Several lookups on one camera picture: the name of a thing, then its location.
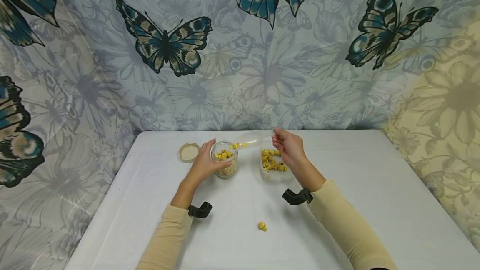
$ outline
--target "beige sleeve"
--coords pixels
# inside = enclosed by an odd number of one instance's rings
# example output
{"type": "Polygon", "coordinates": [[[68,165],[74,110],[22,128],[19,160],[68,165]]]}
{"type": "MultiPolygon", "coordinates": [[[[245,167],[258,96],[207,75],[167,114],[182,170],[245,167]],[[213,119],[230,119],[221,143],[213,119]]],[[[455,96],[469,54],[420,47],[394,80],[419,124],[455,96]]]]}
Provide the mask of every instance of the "beige sleeve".
{"type": "Polygon", "coordinates": [[[192,218],[188,215],[188,210],[169,204],[136,269],[174,269],[181,246],[191,225],[192,218]]]}
{"type": "Polygon", "coordinates": [[[398,270],[366,220],[342,196],[332,181],[312,193],[309,208],[347,255],[355,270],[398,270]]]}

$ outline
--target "black clip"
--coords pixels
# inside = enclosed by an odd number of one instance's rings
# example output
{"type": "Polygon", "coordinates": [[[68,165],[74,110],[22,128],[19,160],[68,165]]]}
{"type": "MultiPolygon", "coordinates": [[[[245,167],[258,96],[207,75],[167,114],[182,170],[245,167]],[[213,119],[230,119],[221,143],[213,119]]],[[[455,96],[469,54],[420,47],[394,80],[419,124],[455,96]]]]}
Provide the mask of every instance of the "black clip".
{"type": "Polygon", "coordinates": [[[282,197],[290,205],[302,204],[302,203],[305,203],[305,201],[307,203],[310,203],[313,200],[312,194],[310,194],[310,192],[307,189],[303,189],[302,191],[300,191],[299,194],[295,194],[295,192],[293,192],[292,190],[287,189],[283,193],[282,197]]]}
{"type": "Polygon", "coordinates": [[[204,201],[202,203],[202,206],[201,207],[194,207],[193,205],[190,205],[190,207],[188,208],[188,215],[190,217],[195,217],[195,218],[205,218],[206,216],[208,216],[208,214],[210,213],[210,211],[212,210],[212,205],[209,204],[208,202],[204,201]]]}

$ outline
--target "glass jar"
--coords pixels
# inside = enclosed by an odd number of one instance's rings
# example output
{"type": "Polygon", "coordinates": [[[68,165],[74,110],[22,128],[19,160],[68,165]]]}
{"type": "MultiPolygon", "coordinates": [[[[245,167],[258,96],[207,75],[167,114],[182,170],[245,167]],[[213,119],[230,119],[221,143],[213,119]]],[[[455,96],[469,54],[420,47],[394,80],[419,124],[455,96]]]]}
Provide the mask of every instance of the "glass jar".
{"type": "Polygon", "coordinates": [[[225,169],[222,169],[220,171],[215,172],[216,175],[218,175],[219,178],[231,178],[235,173],[237,173],[239,169],[239,163],[237,160],[237,157],[239,155],[238,150],[233,148],[233,143],[229,141],[219,141],[212,146],[212,150],[210,152],[210,156],[214,162],[230,162],[232,161],[232,164],[228,166],[225,169]],[[227,150],[231,151],[233,153],[233,156],[229,157],[226,160],[219,159],[216,157],[214,154],[215,153],[221,153],[222,150],[227,150]]]}

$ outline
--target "person's left hand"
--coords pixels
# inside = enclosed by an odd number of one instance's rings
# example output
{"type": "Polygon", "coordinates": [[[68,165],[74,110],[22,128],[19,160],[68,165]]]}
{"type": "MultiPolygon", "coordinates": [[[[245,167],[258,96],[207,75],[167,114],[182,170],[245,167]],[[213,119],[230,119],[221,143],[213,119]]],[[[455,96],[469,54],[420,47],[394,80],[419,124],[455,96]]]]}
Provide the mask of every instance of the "person's left hand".
{"type": "Polygon", "coordinates": [[[215,144],[215,141],[215,139],[210,140],[200,147],[195,162],[193,162],[192,168],[190,168],[186,179],[189,179],[198,185],[205,179],[209,178],[214,172],[225,169],[232,164],[232,162],[214,162],[211,159],[210,151],[213,144],[215,144]]]}

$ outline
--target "plastic container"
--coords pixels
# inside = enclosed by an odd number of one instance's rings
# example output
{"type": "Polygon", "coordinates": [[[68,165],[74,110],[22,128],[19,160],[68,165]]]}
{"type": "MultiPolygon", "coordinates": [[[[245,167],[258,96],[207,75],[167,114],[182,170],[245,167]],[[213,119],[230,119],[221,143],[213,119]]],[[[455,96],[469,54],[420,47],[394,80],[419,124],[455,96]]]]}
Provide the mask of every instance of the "plastic container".
{"type": "Polygon", "coordinates": [[[235,173],[237,173],[237,171],[239,170],[239,163],[237,159],[238,155],[239,155],[238,150],[233,149],[233,143],[229,141],[219,141],[215,143],[214,146],[212,146],[212,150],[210,152],[210,156],[212,160],[215,162],[233,161],[230,166],[215,172],[215,174],[218,175],[219,178],[231,178],[233,175],[235,175],[235,173]],[[221,153],[222,150],[231,151],[233,153],[233,156],[229,157],[226,160],[222,160],[214,156],[215,153],[221,153]]]}
{"type": "MultiPolygon", "coordinates": [[[[258,150],[258,162],[259,162],[260,172],[262,173],[263,177],[266,180],[273,181],[273,182],[284,182],[284,181],[292,180],[294,176],[290,168],[287,171],[278,171],[278,170],[270,170],[269,172],[265,171],[265,169],[263,168],[263,162],[262,162],[262,150],[264,149],[277,150],[277,148],[275,148],[272,144],[271,137],[263,138],[262,143],[260,143],[259,150],[258,150]]],[[[282,161],[282,157],[280,156],[274,156],[273,158],[277,163],[280,163],[282,161]]]]}
{"type": "Polygon", "coordinates": [[[238,137],[234,143],[244,144],[238,147],[238,149],[257,147],[262,144],[264,138],[269,137],[271,134],[269,131],[250,131],[238,137]]]}

